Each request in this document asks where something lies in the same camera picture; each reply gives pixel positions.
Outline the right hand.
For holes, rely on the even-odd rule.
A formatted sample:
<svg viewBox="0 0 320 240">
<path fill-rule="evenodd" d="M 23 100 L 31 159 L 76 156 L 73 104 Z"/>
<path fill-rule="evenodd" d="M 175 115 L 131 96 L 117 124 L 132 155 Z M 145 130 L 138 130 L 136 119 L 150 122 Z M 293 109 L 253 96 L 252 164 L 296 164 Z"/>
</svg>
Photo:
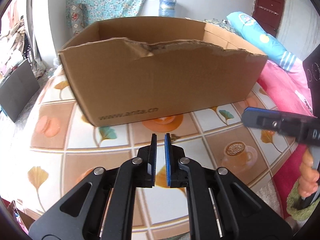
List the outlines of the right hand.
<svg viewBox="0 0 320 240">
<path fill-rule="evenodd" d="M 298 193 L 301 197 L 310 197 L 318 189 L 319 172 L 313 168 L 313 157 L 307 149 L 303 154 L 298 180 Z"/>
</svg>

